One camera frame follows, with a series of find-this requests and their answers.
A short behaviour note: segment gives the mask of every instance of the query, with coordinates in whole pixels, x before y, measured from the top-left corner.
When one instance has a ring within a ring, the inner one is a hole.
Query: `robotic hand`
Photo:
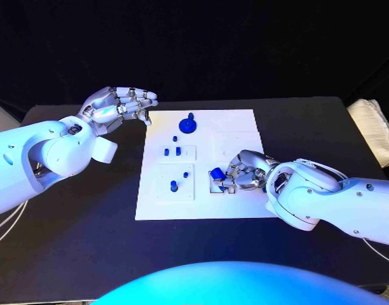
[[[91,158],[110,163],[115,143],[100,136],[127,119],[150,125],[146,107],[157,105],[146,90],[105,87],[84,102],[75,116],[0,133],[0,213],[76,175]],[[42,166],[33,169],[30,161]]]
[[[231,160],[225,175],[218,186],[243,190],[266,186],[266,209],[290,226],[310,231],[322,219],[348,235],[389,244],[389,181],[347,178],[319,163],[305,159],[280,163],[247,150]]]

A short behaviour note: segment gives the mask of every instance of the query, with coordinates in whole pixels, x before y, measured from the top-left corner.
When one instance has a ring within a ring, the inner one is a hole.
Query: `white cloth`
[[[380,167],[389,166],[389,122],[375,100],[357,100],[347,108]]]

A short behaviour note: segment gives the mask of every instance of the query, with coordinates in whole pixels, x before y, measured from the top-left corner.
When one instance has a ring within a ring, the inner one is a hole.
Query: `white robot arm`
[[[389,181],[347,178],[319,163],[280,163],[247,150],[231,160],[225,175],[218,186],[266,187],[266,209],[290,226],[310,231],[322,219],[348,235],[389,245]]]
[[[94,93],[75,116],[0,133],[0,213],[76,175],[91,158],[110,163],[115,143],[100,136],[126,119],[150,120],[146,107],[157,105],[146,90],[105,87]],[[42,167],[32,168],[30,160]]]

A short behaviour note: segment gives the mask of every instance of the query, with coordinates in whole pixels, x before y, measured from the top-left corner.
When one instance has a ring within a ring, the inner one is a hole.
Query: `white board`
[[[196,130],[185,134],[179,131],[179,122],[189,112]],[[261,189],[237,189],[234,194],[209,192],[208,171],[219,167],[224,172],[243,149],[263,153],[253,111],[150,111],[149,117],[152,126],[146,133],[134,219],[274,217],[264,208],[267,195]],[[172,180],[176,181],[176,192],[170,191]]]

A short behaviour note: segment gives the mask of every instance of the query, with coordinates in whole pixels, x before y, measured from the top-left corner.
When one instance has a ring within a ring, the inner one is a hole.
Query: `table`
[[[23,124],[78,109],[36,106]],[[384,179],[338,98],[167,102],[153,108],[191,109],[254,109],[274,159],[310,159],[351,177]],[[0,242],[0,302],[95,299],[154,271],[206,261],[270,262],[355,285],[389,284],[389,262],[326,222],[305,232],[279,219],[134,221],[144,133],[144,124],[127,121],[105,136],[118,144],[111,164],[91,161],[29,200]],[[389,246],[374,245],[389,255]]]

